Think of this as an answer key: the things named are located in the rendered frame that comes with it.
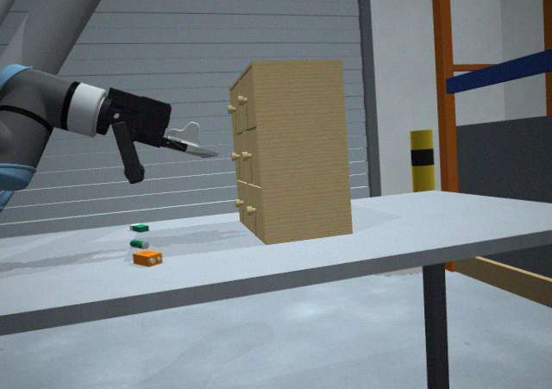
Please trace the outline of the tan wooden drawer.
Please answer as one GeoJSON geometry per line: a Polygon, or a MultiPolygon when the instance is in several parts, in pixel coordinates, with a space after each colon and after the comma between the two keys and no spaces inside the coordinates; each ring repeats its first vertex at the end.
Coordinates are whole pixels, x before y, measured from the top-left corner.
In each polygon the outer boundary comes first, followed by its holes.
{"type": "Polygon", "coordinates": [[[256,123],[252,68],[240,81],[240,93],[242,97],[237,97],[237,104],[241,105],[242,126],[246,128],[256,123]]]}
{"type": "Polygon", "coordinates": [[[242,161],[242,152],[244,152],[243,134],[234,136],[235,153],[231,154],[232,161],[235,160],[236,177],[246,179],[245,161],[242,161]]]}
{"type": "Polygon", "coordinates": [[[256,129],[243,133],[245,152],[241,152],[242,161],[246,161],[247,179],[260,182],[260,167],[256,129]]]}
{"type": "Polygon", "coordinates": [[[247,181],[237,180],[237,188],[238,188],[239,199],[235,201],[235,207],[239,207],[240,219],[250,228],[249,216],[247,216],[247,213],[246,213],[246,207],[248,207],[247,181]]]}
{"type": "Polygon", "coordinates": [[[241,106],[237,104],[237,97],[239,96],[240,91],[238,83],[235,88],[230,92],[231,106],[228,106],[228,114],[232,114],[233,133],[242,129],[241,106]]]}
{"type": "Polygon", "coordinates": [[[248,201],[246,213],[250,216],[251,230],[265,241],[260,185],[248,184],[248,201]]]}

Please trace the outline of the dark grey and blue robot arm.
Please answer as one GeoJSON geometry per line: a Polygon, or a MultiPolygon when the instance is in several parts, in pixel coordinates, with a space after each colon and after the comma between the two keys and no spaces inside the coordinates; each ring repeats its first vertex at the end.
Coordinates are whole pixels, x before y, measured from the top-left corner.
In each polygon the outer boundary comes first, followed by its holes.
{"type": "MultiPolygon", "coordinates": [[[[0,58],[0,212],[29,185],[53,128],[97,134],[106,90],[56,75],[100,1],[35,0],[0,58]]],[[[125,177],[141,182],[126,123],[111,126],[125,177]]]]}

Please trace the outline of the green and white eraser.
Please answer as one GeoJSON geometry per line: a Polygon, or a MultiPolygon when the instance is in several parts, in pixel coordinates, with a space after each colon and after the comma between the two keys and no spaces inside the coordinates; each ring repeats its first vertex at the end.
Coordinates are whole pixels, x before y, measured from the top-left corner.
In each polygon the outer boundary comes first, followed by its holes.
{"type": "Polygon", "coordinates": [[[129,225],[130,230],[136,231],[136,232],[146,232],[149,231],[149,227],[144,224],[131,224],[129,225]]]}

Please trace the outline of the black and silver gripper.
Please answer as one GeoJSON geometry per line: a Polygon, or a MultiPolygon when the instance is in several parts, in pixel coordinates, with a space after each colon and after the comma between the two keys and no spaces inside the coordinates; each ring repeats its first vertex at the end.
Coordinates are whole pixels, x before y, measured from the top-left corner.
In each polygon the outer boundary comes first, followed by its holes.
{"type": "Polygon", "coordinates": [[[167,138],[163,137],[171,111],[170,104],[110,88],[98,114],[97,133],[106,135],[110,125],[125,122],[131,141],[202,158],[218,156],[218,153],[200,147],[200,127],[196,122],[190,122],[183,130],[170,129],[167,138]],[[118,118],[114,118],[116,113],[118,118]]]}

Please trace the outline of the tan wooden chest of drawers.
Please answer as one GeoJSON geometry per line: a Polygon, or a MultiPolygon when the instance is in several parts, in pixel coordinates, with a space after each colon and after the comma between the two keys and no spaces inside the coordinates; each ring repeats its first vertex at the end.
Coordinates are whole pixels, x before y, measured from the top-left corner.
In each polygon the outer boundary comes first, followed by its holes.
{"type": "MultiPolygon", "coordinates": [[[[342,60],[252,60],[265,241],[353,234],[342,60]]],[[[239,134],[237,134],[239,133],[239,134]]]]}

